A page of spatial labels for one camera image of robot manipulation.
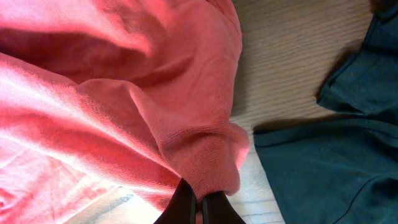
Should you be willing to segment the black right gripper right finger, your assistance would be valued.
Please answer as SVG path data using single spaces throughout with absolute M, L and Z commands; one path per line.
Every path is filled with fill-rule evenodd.
M 203 224 L 245 224 L 224 192 L 215 192 L 202 200 Z

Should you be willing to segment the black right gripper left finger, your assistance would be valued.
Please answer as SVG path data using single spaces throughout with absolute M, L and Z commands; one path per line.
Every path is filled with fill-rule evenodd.
M 195 224 L 196 196 L 191 186 L 181 179 L 167 208 L 154 224 Z

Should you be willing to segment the red t-shirt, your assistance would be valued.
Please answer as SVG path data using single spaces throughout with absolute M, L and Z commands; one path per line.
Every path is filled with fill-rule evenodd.
M 63 223 L 123 186 L 163 210 L 239 190 L 242 49 L 225 0 L 1 0 L 1 222 Z

